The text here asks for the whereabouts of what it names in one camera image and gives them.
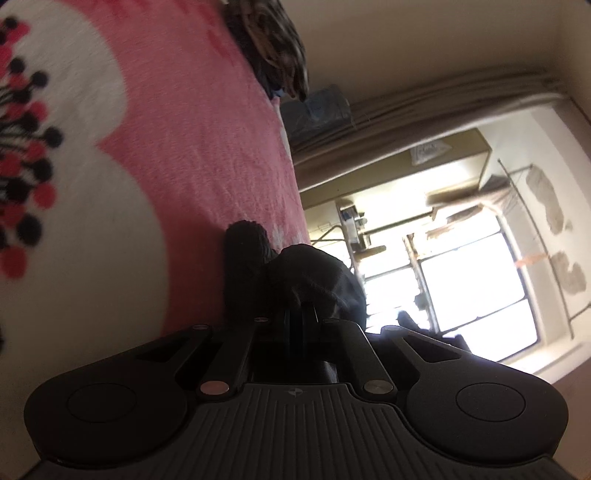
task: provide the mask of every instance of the bed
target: bed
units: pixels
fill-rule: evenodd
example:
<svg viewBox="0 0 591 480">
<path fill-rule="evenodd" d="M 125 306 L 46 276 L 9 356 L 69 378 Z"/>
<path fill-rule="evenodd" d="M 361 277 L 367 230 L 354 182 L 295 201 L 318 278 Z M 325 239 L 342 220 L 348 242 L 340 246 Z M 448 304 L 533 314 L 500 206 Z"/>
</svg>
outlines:
<svg viewBox="0 0 591 480">
<path fill-rule="evenodd" d="M 307 242 L 278 104 L 216 2 L 9 0 L 0 67 L 0 476 L 44 380 L 223 326 L 222 238 Z"/>
</svg>

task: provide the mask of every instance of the round pad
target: round pad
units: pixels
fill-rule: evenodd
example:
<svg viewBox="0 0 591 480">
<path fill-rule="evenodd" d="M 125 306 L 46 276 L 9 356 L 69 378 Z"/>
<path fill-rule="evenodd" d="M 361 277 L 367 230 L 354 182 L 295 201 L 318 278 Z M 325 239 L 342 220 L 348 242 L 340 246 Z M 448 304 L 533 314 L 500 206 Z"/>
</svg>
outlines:
<svg viewBox="0 0 591 480">
<path fill-rule="evenodd" d="M 179 430 L 186 413 L 186 394 L 166 364 L 116 356 L 39 386 L 25 424 L 45 458 L 87 468 L 146 455 Z"/>
<path fill-rule="evenodd" d="M 512 420 L 525 410 L 525 400 L 517 390 L 497 383 L 462 388 L 456 402 L 462 412 L 484 421 Z"/>
<path fill-rule="evenodd" d="M 68 410 L 79 420 L 106 423 L 125 417 L 136 403 L 133 390 L 116 383 L 97 383 L 74 392 Z"/>
</svg>

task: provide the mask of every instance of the white wall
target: white wall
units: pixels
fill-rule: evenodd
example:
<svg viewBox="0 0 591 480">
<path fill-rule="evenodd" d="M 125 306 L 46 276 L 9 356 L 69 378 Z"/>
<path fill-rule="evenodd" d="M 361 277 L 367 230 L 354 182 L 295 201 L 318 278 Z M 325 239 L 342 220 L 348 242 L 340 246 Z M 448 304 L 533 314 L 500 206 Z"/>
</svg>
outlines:
<svg viewBox="0 0 591 480">
<path fill-rule="evenodd" d="M 591 127 L 574 107 L 565 104 L 557 111 L 539 109 L 513 115 L 480 130 L 492 147 L 493 160 L 500 158 L 509 170 L 534 164 L 550 179 L 565 219 L 573 224 L 572 231 L 552 234 L 545 209 L 531 193 L 525 174 L 514 176 L 550 254 L 566 251 L 571 261 L 581 265 L 589 280 L 585 292 L 566 294 L 570 313 L 577 312 L 591 300 L 591 161 L 572 132 L 578 132 L 581 138 L 588 140 L 591 138 Z M 494 162 L 490 173 L 499 173 Z M 533 253 L 532 249 L 539 248 L 533 241 L 535 233 L 522 210 L 512 209 L 508 224 L 518 247 L 526 253 Z M 584 478 L 591 473 L 591 361 L 584 363 L 591 356 L 591 311 L 572 322 L 574 339 L 571 339 L 564 328 L 566 318 L 548 262 L 528 268 L 527 277 L 538 310 L 538 320 L 542 323 L 542 330 L 545 330 L 544 341 L 511 366 L 556 382 L 556 387 L 569 405 L 570 418 L 555 459 L 577 478 Z"/>
<path fill-rule="evenodd" d="M 591 117 L 591 5 L 561 0 L 556 64 L 570 94 Z"/>
<path fill-rule="evenodd" d="M 313 89 L 356 102 L 504 63 L 551 64 L 557 0 L 283 0 Z"/>
<path fill-rule="evenodd" d="M 554 386 L 569 405 L 569 426 L 554 458 L 576 478 L 588 478 L 591 475 L 591 361 Z"/>
</svg>

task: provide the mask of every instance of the metal rivet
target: metal rivet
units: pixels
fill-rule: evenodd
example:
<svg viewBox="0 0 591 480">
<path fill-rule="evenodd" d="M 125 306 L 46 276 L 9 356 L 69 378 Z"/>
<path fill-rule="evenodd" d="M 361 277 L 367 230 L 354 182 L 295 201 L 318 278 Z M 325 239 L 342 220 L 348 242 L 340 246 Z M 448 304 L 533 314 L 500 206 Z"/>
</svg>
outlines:
<svg viewBox="0 0 591 480">
<path fill-rule="evenodd" d="M 219 380 L 210 380 L 209 382 L 202 383 L 199 390 L 206 395 L 224 395 L 224 393 L 230 390 L 230 385 Z"/>
<path fill-rule="evenodd" d="M 367 393 L 373 393 L 374 395 L 385 395 L 390 393 L 393 388 L 392 384 L 385 380 L 370 380 L 363 386 Z"/>
</svg>

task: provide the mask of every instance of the window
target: window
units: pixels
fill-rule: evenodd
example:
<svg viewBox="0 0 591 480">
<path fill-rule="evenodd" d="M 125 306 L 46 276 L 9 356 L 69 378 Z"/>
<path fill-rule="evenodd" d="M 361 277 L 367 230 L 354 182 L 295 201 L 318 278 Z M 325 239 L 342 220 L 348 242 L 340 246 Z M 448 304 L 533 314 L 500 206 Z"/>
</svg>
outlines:
<svg viewBox="0 0 591 480">
<path fill-rule="evenodd" d="M 473 353 L 493 361 L 538 340 L 522 278 L 492 213 L 479 213 L 439 235 L 417 232 L 404 240 L 385 231 L 370 241 L 387 250 L 360 267 L 368 332 L 396 324 L 398 311 L 406 310 L 421 328 L 461 334 Z"/>
<path fill-rule="evenodd" d="M 317 249 L 338 258 L 345 265 L 350 265 L 351 257 L 349 256 L 345 236 L 340 225 L 330 228 L 320 239 L 311 239 L 311 243 Z"/>
</svg>

